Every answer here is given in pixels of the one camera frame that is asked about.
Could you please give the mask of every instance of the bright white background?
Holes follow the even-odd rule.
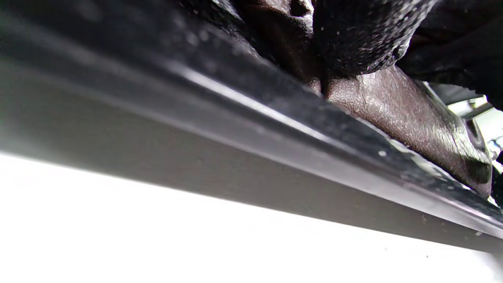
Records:
[[[1,283],[503,281],[482,252],[3,155],[0,172]]]

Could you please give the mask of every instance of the water droplet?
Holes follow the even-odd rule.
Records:
[[[77,10],[84,19],[90,22],[97,23],[103,19],[103,12],[93,1],[79,1],[77,4]]]
[[[202,41],[208,40],[208,38],[209,38],[208,33],[204,30],[200,31],[199,38],[201,38]]]
[[[193,33],[187,33],[187,42],[191,45],[197,46],[199,44],[199,39]]]

